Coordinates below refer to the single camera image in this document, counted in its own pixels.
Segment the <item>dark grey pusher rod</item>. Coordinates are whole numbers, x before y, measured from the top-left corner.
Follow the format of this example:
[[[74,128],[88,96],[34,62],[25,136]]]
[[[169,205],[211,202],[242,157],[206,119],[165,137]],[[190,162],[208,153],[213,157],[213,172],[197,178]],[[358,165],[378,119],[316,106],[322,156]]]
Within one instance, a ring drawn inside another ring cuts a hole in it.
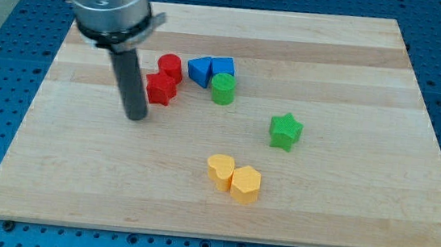
[[[110,52],[112,68],[123,103],[124,113],[132,121],[142,120],[148,115],[145,88],[140,64],[135,49]]]

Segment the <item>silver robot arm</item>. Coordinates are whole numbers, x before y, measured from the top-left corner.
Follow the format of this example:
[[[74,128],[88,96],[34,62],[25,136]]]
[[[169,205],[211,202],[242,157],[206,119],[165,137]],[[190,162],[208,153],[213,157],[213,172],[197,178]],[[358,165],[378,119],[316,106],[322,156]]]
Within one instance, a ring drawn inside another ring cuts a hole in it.
[[[148,102],[136,47],[166,23],[166,14],[154,14],[149,0],[66,1],[83,39],[109,52],[126,117],[144,119]]]

